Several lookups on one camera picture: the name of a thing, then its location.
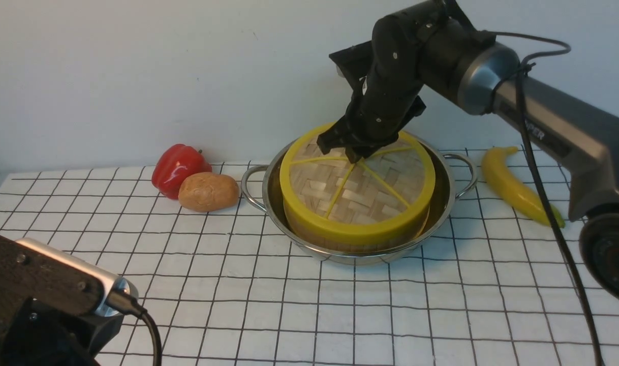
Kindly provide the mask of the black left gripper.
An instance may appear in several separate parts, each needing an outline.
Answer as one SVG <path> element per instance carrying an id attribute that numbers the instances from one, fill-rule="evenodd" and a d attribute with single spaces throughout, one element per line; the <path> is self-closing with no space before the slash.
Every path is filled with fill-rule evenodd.
<path id="1" fill-rule="evenodd" d="M 0 313 L 0 365 L 98 365 L 124 316 L 75 317 L 37 301 Z"/>

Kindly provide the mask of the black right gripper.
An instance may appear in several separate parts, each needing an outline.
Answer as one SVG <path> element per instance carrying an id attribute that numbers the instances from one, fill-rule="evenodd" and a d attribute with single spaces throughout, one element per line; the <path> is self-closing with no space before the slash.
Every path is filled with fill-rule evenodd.
<path id="1" fill-rule="evenodd" d="M 422 86 L 418 28 L 415 13 L 393 13 L 375 23 L 370 41 L 329 55 L 352 97 L 344 116 L 317 136 L 322 155 L 345 148 L 349 162 L 356 164 L 398 140 Z"/>

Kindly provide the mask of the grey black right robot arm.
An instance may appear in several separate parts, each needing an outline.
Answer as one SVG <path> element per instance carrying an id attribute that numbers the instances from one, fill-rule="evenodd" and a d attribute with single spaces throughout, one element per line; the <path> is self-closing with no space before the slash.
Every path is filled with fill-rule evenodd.
<path id="1" fill-rule="evenodd" d="M 568 216 L 587 218 L 584 264 L 619 299 L 619 117 L 527 76 L 530 61 L 477 30 L 455 1 L 425 1 L 375 23 L 370 41 L 330 55 L 352 88 L 351 102 L 317 139 L 324 155 L 351 162 L 399 137 L 425 110 L 428 86 L 464 112 L 497 114 L 571 174 Z"/>

